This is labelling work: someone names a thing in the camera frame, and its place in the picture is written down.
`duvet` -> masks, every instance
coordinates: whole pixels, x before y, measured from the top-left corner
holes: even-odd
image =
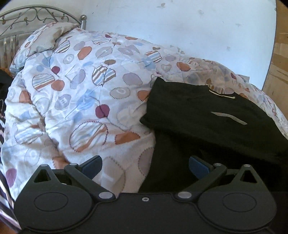
[[[17,75],[6,99],[1,160],[13,199],[40,164],[59,169],[94,155],[103,160],[96,183],[116,195],[137,192],[155,145],[153,132],[139,119],[157,77],[236,92],[288,138],[287,120],[248,77],[174,46],[54,22],[23,43],[10,70]]]

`striped fabric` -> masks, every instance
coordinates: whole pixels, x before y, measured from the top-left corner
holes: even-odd
[[[0,112],[0,150],[4,143],[5,115]],[[4,168],[0,159],[0,220],[16,233],[21,228],[14,215],[14,200],[11,198],[9,187],[5,178]]]

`polka dot comforter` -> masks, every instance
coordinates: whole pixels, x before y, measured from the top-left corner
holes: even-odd
[[[103,159],[95,182],[116,195],[137,192],[155,144],[139,119],[157,77],[236,92],[263,109],[288,138],[287,120],[275,103],[248,77],[217,62],[173,46],[80,28],[58,37],[54,48],[31,55],[37,40],[24,42],[10,68],[21,67],[6,100],[1,158],[13,199],[40,164],[63,168],[94,155]]]

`silver screw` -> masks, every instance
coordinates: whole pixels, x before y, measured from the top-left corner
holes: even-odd
[[[142,201],[149,201],[150,199],[148,197],[143,197]]]
[[[192,194],[190,192],[179,192],[178,193],[178,197],[182,198],[182,199],[188,199],[192,197]]]
[[[99,193],[99,197],[102,199],[110,199],[111,197],[113,197],[113,193],[111,192],[101,192]]]

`wooden panel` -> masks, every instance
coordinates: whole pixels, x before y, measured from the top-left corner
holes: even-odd
[[[279,0],[273,55],[263,91],[288,118],[288,8]]]

